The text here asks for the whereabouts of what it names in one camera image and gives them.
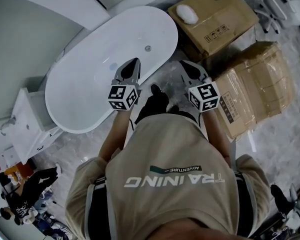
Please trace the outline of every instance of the fiducial marker cube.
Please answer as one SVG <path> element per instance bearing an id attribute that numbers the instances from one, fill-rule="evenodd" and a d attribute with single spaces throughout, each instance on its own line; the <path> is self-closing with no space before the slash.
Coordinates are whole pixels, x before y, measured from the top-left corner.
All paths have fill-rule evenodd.
<path id="1" fill-rule="evenodd" d="M 220 93 L 216 82 L 204 83 L 188 89 L 188 99 L 200 112 L 218 107 Z"/>
<path id="2" fill-rule="evenodd" d="M 114 110 L 129 111 L 137 99 L 134 85 L 111 85 L 108 102 Z"/>

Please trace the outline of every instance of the white cabinet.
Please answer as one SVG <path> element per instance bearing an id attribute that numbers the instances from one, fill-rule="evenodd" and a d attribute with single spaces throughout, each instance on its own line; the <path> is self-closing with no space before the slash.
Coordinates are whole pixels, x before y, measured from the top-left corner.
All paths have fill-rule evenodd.
<path id="1" fill-rule="evenodd" d="M 15 124 L 9 125 L 8 135 L 23 164 L 63 133 L 49 116 L 44 91 L 28 92 L 21 88 L 11 117 Z"/>

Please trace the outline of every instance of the black clothing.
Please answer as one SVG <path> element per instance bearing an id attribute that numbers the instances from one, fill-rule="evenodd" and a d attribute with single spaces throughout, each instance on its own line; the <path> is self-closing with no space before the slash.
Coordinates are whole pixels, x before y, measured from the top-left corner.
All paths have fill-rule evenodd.
<path id="1" fill-rule="evenodd" d="M 18 218 L 26 216 L 41 193 L 57 180 L 57 175 L 56 167 L 37 171 L 24 183 L 21 195 L 15 192 L 7 195 L 6 201 L 13 214 Z"/>
<path id="2" fill-rule="evenodd" d="M 275 205 L 279 212 L 287 216 L 288 213 L 294 208 L 294 204 L 287 200 L 284 193 L 277 185 L 273 184 L 270 188 L 271 194 L 274 197 Z"/>
<path id="3" fill-rule="evenodd" d="M 141 109 L 139 116 L 135 120 L 135 124 L 139 123 L 142 119 L 158 115 L 158 114 L 166 114 L 167 106 L 169 105 L 169 98 L 164 92 L 155 92 L 154 95 L 149 97 Z M 191 120 L 196 121 L 196 119 L 188 112 L 179 111 L 178 109 L 173 109 L 172 111 L 168 111 L 168 114 L 175 114 L 190 118 Z"/>

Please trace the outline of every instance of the black shoe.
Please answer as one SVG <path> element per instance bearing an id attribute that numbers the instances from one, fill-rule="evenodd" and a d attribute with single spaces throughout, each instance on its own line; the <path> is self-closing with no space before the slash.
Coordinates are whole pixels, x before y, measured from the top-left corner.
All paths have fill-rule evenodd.
<path id="1" fill-rule="evenodd" d="M 152 92 L 152 95 L 157 95 L 157 94 L 162 93 L 160 87 L 156 84 L 151 85 L 151 92 Z"/>
<path id="2" fill-rule="evenodd" d="M 172 108 L 170 108 L 168 113 L 174 114 L 179 112 L 179 107 L 177 105 L 174 105 Z"/>

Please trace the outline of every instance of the marble floor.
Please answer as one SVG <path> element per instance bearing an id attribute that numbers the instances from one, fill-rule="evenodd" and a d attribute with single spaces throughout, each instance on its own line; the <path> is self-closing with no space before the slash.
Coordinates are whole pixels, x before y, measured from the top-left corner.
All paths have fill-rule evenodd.
<path id="1" fill-rule="evenodd" d="M 257 8 L 258 0 L 246 0 L 252 8 Z M 209 59 L 205 64 L 213 70 L 215 65 L 232 56 L 237 50 L 243 50 L 255 41 L 277 41 L 281 45 L 287 60 L 295 85 L 295 100 L 282 114 L 259 123 L 251 131 L 256 152 L 253 152 L 248 134 L 245 133 L 236 141 L 236 156 L 250 154 L 261 165 L 269 182 L 276 184 L 288 195 L 289 187 L 293 183 L 300 187 L 300 28 L 292 27 L 276 34 L 273 29 L 264 34 L 260 24 L 250 29 L 217 58 Z M 150 85 L 157 83 L 164 86 L 163 91 L 170 98 L 170 106 L 178 104 L 182 110 L 192 113 L 196 118 L 198 112 L 184 97 L 184 85 L 179 75 L 179 60 L 186 59 L 185 54 L 177 48 L 173 56 L 159 68 L 146 82 L 141 85 L 142 93 L 139 104 L 133 109 L 131 119 L 134 121 L 147 98 L 151 95 Z M 39 169 L 53 167 L 59 163 L 63 174 L 52 185 L 53 199 L 49 211 L 64 222 L 64 206 L 77 166 L 98 155 L 114 120 L 111 114 L 96 129 L 84 134 L 62 134 L 56 142 L 42 153 L 34 157 Z M 128 138 L 132 134 L 129 127 Z M 274 200 L 271 200 L 271 214 L 276 212 Z"/>

